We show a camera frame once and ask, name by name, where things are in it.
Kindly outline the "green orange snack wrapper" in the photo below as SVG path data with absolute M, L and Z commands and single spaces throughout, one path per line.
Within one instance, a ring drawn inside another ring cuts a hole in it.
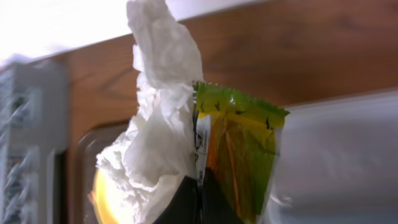
M 289 111 L 230 87 L 193 84 L 197 182 L 210 168 L 243 223 L 262 223 Z

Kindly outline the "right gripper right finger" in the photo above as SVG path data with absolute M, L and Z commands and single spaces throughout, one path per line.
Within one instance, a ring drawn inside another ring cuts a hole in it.
M 201 210 L 203 224 L 243 224 L 224 197 L 213 171 L 208 167 L 205 169 L 201 187 Z

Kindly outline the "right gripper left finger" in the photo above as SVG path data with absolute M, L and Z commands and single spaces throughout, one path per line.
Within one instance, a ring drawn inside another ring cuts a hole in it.
M 185 176 L 169 205 L 154 224 L 196 224 L 198 189 L 195 179 Z

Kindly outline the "white tissue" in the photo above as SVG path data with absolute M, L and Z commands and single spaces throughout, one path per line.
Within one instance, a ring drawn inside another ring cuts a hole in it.
M 165 1 L 128 1 L 126 9 L 139 107 L 96 166 L 122 191 L 131 223 L 152 223 L 183 178 L 195 176 L 192 83 L 203 80 L 201 55 Z

